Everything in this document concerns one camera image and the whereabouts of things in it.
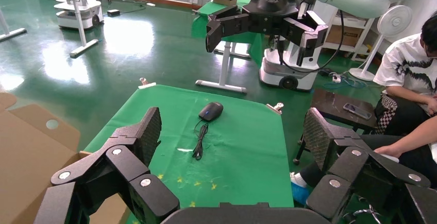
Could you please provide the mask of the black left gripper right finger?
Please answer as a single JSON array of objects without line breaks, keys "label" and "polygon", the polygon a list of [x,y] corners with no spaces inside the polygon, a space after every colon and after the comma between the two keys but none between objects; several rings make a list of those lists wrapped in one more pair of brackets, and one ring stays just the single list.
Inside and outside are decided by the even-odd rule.
[{"label": "black left gripper right finger", "polygon": [[324,172],[307,199],[305,223],[339,222],[353,195],[367,200],[374,217],[436,223],[436,190],[428,178],[375,153],[353,130],[328,123],[316,108],[306,113],[303,142]]}]

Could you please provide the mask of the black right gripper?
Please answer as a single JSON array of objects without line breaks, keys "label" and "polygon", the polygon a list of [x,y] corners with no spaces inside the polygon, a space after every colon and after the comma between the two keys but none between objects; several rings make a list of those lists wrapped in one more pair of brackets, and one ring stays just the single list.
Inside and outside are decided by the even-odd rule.
[{"label": "black right gripper", "polygon": [[221,39],[247,31],[281,35],[299,47],[296,64],[312,57],[324,44],[328,25],[312,10],[298,16],[301,0],[250,0],[241,9],[228,6],[208,15],[206,51],[212,53]]}]

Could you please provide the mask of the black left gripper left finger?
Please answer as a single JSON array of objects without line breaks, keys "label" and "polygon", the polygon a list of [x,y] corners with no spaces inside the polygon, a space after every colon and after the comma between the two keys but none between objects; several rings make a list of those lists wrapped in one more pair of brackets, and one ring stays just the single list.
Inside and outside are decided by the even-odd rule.
[{"label": "black left gripper left finger", "polygon": [[117,128],[98,151],[54,173],[35,223],[89,223],[114,195],[140,223],[162,223],[179,200],[149,169],[161,128],[160,110],[151,107],[139,123]]}]

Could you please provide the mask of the hand of bystander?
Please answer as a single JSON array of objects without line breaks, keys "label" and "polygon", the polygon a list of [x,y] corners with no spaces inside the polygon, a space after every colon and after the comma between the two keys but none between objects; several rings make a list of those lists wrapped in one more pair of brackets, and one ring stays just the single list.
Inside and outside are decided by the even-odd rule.
[{"label": "hand of bystander", "polygon": [[378,154],[384,154],[387,156],[399,158],[402,155],[402,151],[395,145],[382,146],[374,150]]}]

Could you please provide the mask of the hand of seated person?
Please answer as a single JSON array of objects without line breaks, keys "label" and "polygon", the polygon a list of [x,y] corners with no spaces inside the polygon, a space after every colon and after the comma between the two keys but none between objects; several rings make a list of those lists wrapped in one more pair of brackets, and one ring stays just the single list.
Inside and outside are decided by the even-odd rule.
[{"label": "hand of seated person", "polygon": [[427,112],[430,116],[436,115],[437,100],[434,97],[427,97],[426,99]]}]

